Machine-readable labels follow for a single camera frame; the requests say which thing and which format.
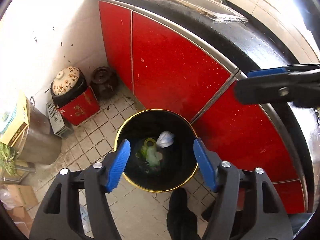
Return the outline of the red cabinet door left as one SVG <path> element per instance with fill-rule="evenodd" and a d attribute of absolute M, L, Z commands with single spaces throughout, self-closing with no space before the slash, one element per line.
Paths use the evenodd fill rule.
<path fill-rule="evenodd" d="M 107 61 L 124 85 L 134 91 L 131 61 L 131 10 L 99 1 L 101 29 Z"/>

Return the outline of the brown ceramic jar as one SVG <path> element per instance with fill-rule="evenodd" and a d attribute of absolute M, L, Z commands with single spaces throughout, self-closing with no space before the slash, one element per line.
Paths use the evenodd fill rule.
<path fill-rule="evenodd" d="M 98 101 L 112 98 L 118 86 L 118 76 L 111 67 L 99 67 L 91 74 L 90 87 Z"/>

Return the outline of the yellow cardboard box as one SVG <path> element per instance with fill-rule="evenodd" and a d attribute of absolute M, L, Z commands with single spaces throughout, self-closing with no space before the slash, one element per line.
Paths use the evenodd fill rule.
<path fill-rule="evenodd" d="M 16 107 L 9 118 L 8 124 L 1 131 L 1 142 L 12 147 L 20 135 L 28 128 L 28 102 L 24 93 L 18 97 Z"/>

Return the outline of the grey plastic basket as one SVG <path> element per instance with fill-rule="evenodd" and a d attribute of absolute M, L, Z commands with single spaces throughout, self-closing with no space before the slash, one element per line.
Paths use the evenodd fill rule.
<path fill-rule="evenodd" d="M 56 109 L 53 100 L 46 104 L 46 110 L 55 135 L 61 138 L 67 138 L 73 133 L 71 124 Z"/>

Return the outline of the large steel pot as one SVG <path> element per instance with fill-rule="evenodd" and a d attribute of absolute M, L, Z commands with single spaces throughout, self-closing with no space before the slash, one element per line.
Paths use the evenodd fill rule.
<path fill-rule="evenodd" d="M 35 107 L 35 100 L 27 100 L 29 126 L 18 148 L 18 159 L 51 165 L 60 154 L 62 139 L 53 133 L 50 120 Z"/>

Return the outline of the green plastic trash in bin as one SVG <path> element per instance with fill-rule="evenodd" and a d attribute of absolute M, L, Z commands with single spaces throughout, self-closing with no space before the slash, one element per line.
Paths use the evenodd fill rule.
<path fill-rule="evenodd" d="M 156 141 L 152 138 L 144 140 L 141 148 L 137 151 L 136 157 L 145 161 L 150 167 L 156 167 L 161 164 L 163 155 L 157 151 Z"/>

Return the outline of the crumpled white tissue in bin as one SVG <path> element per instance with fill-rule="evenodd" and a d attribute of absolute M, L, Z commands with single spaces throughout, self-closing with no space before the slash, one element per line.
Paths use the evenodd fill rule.
<path fill-rule="evenodd" d="M 169 131 L 162 132 L 157 141 L 156 146 L 159 148 L 166 148 L 174 143 L 174 135 Z"/>

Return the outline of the red cabinet door middle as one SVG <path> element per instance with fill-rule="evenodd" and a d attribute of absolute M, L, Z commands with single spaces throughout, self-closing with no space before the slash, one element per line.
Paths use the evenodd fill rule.
<path fill-rule="evenodd" d="M 168 109 L 191 120 L 230 72 L 173 30 L 133 13 L 136 98 L 147 109 Z"/>

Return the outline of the brown cardboard carton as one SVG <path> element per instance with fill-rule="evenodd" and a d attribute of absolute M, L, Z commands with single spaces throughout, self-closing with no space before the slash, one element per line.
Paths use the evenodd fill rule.
<path fill-rule="evenodd" d="M 29 209 L 39 203 L 31 186 L 18 184 L 5 184 L 1 187 L 1 202 L 7 210 L 16 207 Z"/>

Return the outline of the black gold-rimmed trash bin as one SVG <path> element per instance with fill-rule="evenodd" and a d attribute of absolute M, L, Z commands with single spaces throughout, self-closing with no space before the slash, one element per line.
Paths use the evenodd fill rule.
<path fill-rule="evenodd" d="M 179 114 L 147 109 L 129 117 L 116 135 L 114 148 L 126 139 L 130 156 L 125 179 L 149 192 L 168 192 L 186 184 L 198 168 L 193 152 L 197 138 L 191 124 Z"/>

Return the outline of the green vegetables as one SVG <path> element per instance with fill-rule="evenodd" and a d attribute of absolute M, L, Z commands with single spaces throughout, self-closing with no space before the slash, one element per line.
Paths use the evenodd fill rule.
<path fill-rule="evenodd" d="M 15 165 L 16 151 L 12 147 L 0 142 L 0 154 L 1 168 L 9 175 L 15 176 L 17 174 Z"/>

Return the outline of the floral lid black cooker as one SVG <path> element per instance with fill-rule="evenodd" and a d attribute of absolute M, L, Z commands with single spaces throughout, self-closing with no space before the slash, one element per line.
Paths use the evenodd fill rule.
<path fill-rule="evenodd" d="M 82 71 L 77 67 L 67 67 L 59 71 L 50 85 L 50 94 L 57 109 L 76 99 L 88 88 Z"/>

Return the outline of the red gift box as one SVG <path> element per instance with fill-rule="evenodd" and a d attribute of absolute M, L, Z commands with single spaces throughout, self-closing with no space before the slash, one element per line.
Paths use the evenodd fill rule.
<path fill-rule="evenodd" d="M 89 86 L 85 92 L 62 107 L 58 112 L 72 125 L 78 126 L 100 110 L 99 102 Z"/>

